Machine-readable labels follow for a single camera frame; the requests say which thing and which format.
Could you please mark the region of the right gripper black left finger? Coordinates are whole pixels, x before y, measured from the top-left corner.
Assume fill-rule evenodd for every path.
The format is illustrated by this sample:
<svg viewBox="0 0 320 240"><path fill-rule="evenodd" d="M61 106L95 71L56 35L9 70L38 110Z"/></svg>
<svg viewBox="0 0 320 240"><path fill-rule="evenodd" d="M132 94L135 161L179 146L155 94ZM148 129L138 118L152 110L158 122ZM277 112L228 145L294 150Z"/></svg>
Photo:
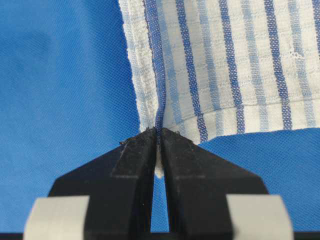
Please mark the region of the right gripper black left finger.
<svg viewBox="0 0 320 240"><path fill-rule="evenodd" d="M60 176L49 197L89 196L86 240L138 240L151 230L156 129Z"/></svg>

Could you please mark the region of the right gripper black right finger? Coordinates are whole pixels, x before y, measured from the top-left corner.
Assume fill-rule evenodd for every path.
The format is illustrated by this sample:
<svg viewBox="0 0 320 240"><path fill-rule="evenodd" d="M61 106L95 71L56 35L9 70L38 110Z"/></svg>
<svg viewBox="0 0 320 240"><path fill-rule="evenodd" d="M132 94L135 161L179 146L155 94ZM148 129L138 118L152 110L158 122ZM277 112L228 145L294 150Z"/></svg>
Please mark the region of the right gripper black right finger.
<svg viewBox="0 0 320 240"><path fill-rule="evenodd" d="M181 240L231 240L228 194L267 194L256 174L167 128L161 130L169 230Z"/></svg>

